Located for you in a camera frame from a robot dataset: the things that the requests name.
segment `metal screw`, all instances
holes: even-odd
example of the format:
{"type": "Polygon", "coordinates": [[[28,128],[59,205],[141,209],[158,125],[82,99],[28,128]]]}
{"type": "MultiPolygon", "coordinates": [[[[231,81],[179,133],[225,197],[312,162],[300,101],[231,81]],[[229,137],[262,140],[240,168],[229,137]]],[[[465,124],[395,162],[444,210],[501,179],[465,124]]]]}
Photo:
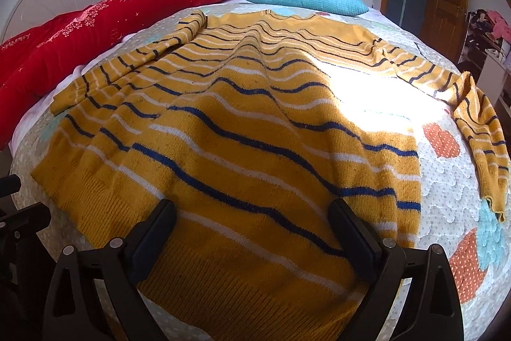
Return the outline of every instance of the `metal screw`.
{"type": "Polygon", "coordinates": [[[75,248],[73,246],[65,246],[65,248],[62,251],[62,254],[64,254],[65,256],[69,256],[74,251],[75,248]]]}
{"type": "Polygon", "coordinates": [[[383,239],[382,243],[385,247],[388,247],[389,249],[392,249],[393,247],[395,247],[395,240],[391,239],[390,237],[385,237],[383,239]]]}
{"type": "Polygon", "coordinates": [[[116,237],[115,239],[110,240],[110,247],[112,249],[117,249],[118,247],[121,247],[123,243],[123,239],[116,237]]]}
{"type": "Polygon", "coordinates": [[[431,246],[431,250],[433,250],[436,254],[442,254],[444,252],[444,249],[439,244],[433,244],[431,246]]]}

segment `pink cloth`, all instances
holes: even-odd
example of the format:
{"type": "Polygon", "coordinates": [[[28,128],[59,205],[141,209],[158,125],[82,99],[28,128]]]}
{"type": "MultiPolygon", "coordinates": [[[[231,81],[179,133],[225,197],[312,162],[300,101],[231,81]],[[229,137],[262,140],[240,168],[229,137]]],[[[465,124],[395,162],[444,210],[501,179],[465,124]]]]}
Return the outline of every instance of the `pink cloth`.
{"type": "Polygon", "coordinates": [[[508,43],[511,43],[511,28],[507,22],[502,18],[497,11],[488,11],[489,18],[495,23],[493,26],[492,35],[495,39],[504,38],[508,43]]]}

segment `wooden door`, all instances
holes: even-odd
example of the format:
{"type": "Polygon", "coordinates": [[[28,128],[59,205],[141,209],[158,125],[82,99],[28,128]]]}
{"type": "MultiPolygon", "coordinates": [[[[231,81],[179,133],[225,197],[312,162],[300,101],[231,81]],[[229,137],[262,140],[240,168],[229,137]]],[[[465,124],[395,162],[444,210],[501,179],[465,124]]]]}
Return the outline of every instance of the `wooden door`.
{"type": "Polygon", "coordinates": [[[428,0],[421,40],[454,64],[466,32],[468,0],[428,0]]]}

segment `patterned bedspread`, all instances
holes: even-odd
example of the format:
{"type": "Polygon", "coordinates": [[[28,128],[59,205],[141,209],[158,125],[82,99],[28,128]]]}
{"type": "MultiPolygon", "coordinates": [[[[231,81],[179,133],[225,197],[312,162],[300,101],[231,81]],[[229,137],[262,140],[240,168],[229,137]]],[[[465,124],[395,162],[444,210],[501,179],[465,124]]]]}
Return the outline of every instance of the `patterned bedspread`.
{"type": "MultiPolygon", "coordinates": [[[[228,12],[244,13],[265,9],[271,9],[280,15],[302,17],[313,13],[300,8],[253,4],[210,5],[200,9],[207,15],[216,16],[228,12]]],[[[191,10],[184,10],[160,21],[134,36],[114,54],[129,52],[170,33],[176,23],[190,13],[191,10]]],[[[364,26],[389,43],[458,74],[447,59],[401,29],[361,18],[334,15],[326,17],[364,26]]],[[[396,88],[394,85],[384,83],[376,85],[363,74],[354,80],[352,90],[345,90],[342,93],[342,99],[347,102],[357,101],[361,106],[369,106],[370,103],[374,103],[374,97],[378,97],[383,91],[386,94],[378,107],[386,110],[391,108],[393,113],[410,119],[416,136],[421,165],[422,195],[421,226],[416,247],[427,248],[431,243],[438,242],[446,250],[462,303],[465,338],[477,339],[495,316],[511,286],[509,220],[503,224],[498,223],[495,215],[487,208],[487,204],[481,202],[469,148],[445,104],[427,97],[411,86],[408,89],[405,86],[396,88]],[[423,111],[417,112],[417,106],[423,111]]],[[[20,176],[23,184],[20,193],[14,196],[18,208],[42,201],[52,211],[50,227],[40,232],[39,236],[54,258],[58,258],[61,249],[67,244],[74,244],[81,250],[91,248],[85,237],[77,231],[63,212],[57,210],[30,176],[34,166],[43,157],[59,120],[59,116],[53,117],[47,111],[24,138],[12,165],[12,172],[20,176]]],[[[510,211],[508,204],[506,207],[508,219],[510,211]]],[[[380,334],[380,339],[388,339],[392,334],[407,290],[408,285],[405,283],[380,334]]],[[[105,289],[100,287],[100,291],[106,308],[111,308],[105,289]]],[[[210,339],[200,329],[178,321],[153,302],[146,300],[146,303],[169,339],[210,339]]]]}

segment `knit fabric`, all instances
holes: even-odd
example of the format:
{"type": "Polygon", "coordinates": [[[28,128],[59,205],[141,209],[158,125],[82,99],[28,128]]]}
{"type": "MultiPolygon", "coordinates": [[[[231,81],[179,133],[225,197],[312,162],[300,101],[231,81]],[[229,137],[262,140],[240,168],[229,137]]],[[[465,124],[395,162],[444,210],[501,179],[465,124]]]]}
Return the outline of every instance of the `knit fabric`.
{"type": "Polygon", "coordinates": [[[71,109],[32,175],[96,247],[172,200],[177,224],[140,290],[216,341],[334,340],[367,287],[328,225],[331,201],[402,246],[421,210],[411,128],[357,127],[337,70],[451,104],[503,221],[505,142],[470,74],[318,15],[195,12],[96,67],[55,97],[54,114],[71,109]]]}

